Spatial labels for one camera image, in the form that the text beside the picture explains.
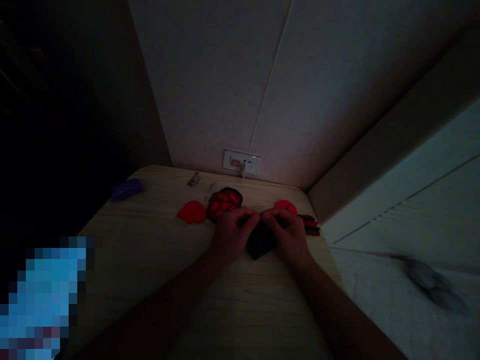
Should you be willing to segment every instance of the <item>red play dough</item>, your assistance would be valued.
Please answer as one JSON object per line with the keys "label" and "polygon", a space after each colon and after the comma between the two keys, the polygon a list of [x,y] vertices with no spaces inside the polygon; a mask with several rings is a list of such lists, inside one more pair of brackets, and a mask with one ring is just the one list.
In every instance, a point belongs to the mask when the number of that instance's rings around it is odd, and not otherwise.
{"label": "red play dough", "polygon": [[180,219],[185,220],[188,224],[201,223],[205,221],[207,217],[207,209],[198,201],[189,201],[178,212],[177,215]]}
{"label": "red play dough", "polygon": [[295,205],[293,205],[288,200],[280,200],[279,202],[276,203],[275,207],[285,209],[295,215],[298,214],[297,208],[295,207]]}

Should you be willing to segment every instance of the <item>hand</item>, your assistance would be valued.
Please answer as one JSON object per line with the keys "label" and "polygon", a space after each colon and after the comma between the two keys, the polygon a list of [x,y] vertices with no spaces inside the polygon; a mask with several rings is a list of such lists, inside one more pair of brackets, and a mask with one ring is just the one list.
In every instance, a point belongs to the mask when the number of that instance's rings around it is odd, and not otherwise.
{"label": "hand", "polygon": [[299,216],[274,207],[262,212],[261,217],[275,234],[278,254],[285,262],[294,267],[315,263],[307,246],[304,222]]}
{"label": "hand", "polygon": [[231,263],[244,250],[250,233],[260,221],[260,215],[248,207],[222,214],[216,223],[209,251]]}

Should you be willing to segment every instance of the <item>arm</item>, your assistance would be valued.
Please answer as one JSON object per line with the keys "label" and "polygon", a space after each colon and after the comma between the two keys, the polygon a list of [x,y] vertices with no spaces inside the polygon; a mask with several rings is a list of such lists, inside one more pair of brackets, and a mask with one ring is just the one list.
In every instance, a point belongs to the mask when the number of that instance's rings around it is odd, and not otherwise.
{"label": "arm", "polygon": [[223,214],[210,247],[197,261],[108,327],[76,359],[136,359],[141,353],[164,358],[202,295],[243,251],[259,221],[246,207]]}
{"label": "arm", "polygon": [[280,208],[264,211],[262,218],[275,234],[278,253],[305,295],[336,359],[406,359],[316,264],[302,219]]}

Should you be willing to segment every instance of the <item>person's right hand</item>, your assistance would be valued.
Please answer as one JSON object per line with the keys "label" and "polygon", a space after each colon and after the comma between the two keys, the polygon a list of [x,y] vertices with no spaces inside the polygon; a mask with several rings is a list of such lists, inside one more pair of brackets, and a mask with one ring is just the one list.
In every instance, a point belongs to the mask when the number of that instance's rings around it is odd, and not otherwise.
{"label": "person's right hand", "polygon": [[273,231],[280,257],[290,266],[315,262],[307,246],[307,236],[302,219],[291,212],[274,207],[261,213],[265,224]]}

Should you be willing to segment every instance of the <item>black play dough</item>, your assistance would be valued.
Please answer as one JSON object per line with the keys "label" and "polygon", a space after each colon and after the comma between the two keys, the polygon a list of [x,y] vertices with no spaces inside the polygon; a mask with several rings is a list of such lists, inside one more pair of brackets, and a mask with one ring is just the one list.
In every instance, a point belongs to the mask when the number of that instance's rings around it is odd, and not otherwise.
{"label": "black play dough", "polygon": [[257,260],[270,250],[273,250],[276,245],[275,234],[261,219],[248,237],[245,250],[253,260]]}

